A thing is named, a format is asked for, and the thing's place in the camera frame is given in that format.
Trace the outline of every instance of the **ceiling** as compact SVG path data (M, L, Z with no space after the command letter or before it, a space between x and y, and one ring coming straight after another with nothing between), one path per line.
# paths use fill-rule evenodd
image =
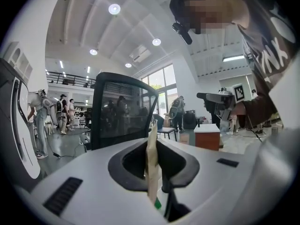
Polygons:
M91 78L100 71L135 76L165 58L172 62L172 54L180 47L174 40L178 35L171 28L174 18L170 0L147 1L58 0L48 28L46 69L86 76L90 66ZM114 3L121 7L118 15L108 12ZM235 25L214 34L190 35L193 43L185 46L198 77L246 66L244 60L222 62L224 57L242 54L241 34ZM161 39L160 46L152 44L154 38ZM134 62L130 55L135 56L140 46L148 50L149 56ZM98 50L98 54L90 55L90 49ZM133 66L126 68L126 63Z

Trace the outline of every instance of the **backpack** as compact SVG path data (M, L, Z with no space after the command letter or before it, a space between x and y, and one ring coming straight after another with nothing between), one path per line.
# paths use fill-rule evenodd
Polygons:
M60 100L58 100L56 103L56 111L62 112L62 102Z

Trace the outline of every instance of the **balcony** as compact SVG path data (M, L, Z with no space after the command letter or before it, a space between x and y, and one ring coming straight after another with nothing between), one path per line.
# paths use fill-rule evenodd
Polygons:
M82 88L95 88L96 80L71 74L46 72L47 82L50 84L62 84Z

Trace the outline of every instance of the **box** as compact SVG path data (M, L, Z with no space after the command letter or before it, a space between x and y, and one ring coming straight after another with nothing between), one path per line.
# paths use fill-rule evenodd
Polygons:
M163 127L164 128L169 128L171 126L169 114L168 113L164 113L164 116L165 116L165 118L164 118L164 125L163 125Z

